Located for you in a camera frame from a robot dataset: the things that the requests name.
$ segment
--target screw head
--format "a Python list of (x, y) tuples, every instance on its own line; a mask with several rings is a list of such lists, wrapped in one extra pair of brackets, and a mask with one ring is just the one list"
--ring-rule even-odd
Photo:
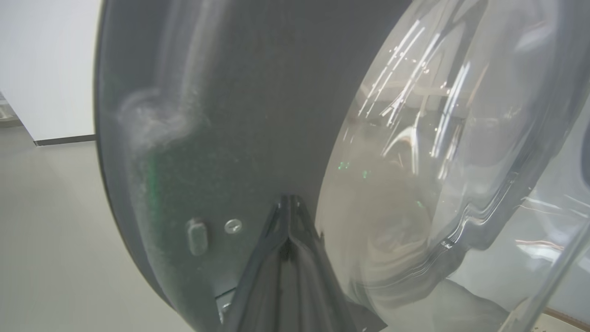
[(228, 234), (236, 234), (242, 230), (242, 221), (239, 219), (232, 219), (225, 223), (225, 232)]

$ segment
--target white wall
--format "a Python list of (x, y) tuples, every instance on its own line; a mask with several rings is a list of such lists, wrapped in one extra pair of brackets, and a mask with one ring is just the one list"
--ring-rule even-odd
[(0, 91), (35, 141), (94, 133), (101, 0), (0, 0)]

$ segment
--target transparent glass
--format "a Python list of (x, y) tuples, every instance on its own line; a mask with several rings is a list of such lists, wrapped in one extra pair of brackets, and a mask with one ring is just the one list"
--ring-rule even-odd
[(589, 9), (415, 1), (386, 39), (316, 228), (389, 330), (525, 331), (587, 243)]

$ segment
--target washing machine door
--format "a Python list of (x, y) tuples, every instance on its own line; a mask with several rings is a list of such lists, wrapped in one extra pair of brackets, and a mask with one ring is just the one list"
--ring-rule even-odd
[(527, 330), (588, 237), (589, 15), (582, 0), (106, 1), (96, 132), (131, 256), (195, 330), (227, 330), (293, 194), (325, 286), (385, 328)]

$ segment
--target gray floor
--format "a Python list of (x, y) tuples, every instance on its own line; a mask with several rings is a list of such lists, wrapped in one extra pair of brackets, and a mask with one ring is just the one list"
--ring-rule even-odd
[(0, 129), (0, 331), (191, 331), (124, 248), (94, 142)]

